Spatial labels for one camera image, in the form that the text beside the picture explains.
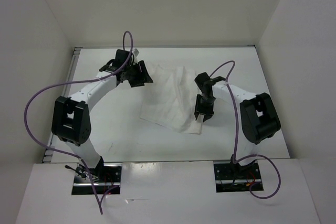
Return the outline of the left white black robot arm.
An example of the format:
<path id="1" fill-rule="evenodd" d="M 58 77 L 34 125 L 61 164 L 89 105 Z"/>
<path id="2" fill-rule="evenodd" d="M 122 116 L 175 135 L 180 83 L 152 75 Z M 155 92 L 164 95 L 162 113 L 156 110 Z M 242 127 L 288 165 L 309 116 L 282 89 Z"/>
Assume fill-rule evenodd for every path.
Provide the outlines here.
<path id="1" fill-rule="evenodd" d="M 127 65 L 115 76 L 116 67 L 105 65 L 96 75 L 95 82 L 84 86 L 69 97 L 60 96 L 55 101 L 51 131 L 71 149 L 81 166 L 86 168 L 86 176 L 93 182 L 102 180 L 108 170 L 104 160 L 92 142 L 90 112 L 93 107 L 119 84 L 127 81 L 133 87 L 153 83 L 143 60 Z"/>

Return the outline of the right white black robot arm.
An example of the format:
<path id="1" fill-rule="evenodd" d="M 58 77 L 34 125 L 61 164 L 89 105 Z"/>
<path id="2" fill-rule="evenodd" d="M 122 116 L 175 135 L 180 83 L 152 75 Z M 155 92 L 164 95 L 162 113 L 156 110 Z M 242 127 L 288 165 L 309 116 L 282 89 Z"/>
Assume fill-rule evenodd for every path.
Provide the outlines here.
<path id="1" fill-rule="evenodd" d="M 281 128 L 280 120 L 269 94 L 255 94 L 227 82 L 224 77 L 211 78 L 206 72 L 195 78 L 200 94 L 196 96 L 194 115 L 203 122 L 214 115 L 217 99 L 233 106 L 235 115 L 234 150 L 230 158 L 230 172 L 243 178 L 255 162 L 257 145 L 271 138 Z"/>

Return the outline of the white fabric skirt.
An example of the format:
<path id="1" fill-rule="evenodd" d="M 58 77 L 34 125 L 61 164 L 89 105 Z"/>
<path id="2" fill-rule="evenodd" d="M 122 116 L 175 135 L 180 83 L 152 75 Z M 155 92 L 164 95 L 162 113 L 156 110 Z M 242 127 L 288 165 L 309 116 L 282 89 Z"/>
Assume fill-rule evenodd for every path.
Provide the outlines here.
<path id="1" fill-rule="evenodd" d="M 153 83 L 144 87 L 140 118 L 178 133 L 201 134 L 202 123 L 194 116 L 195 70 L 151 62 L 146 67 Z"/>

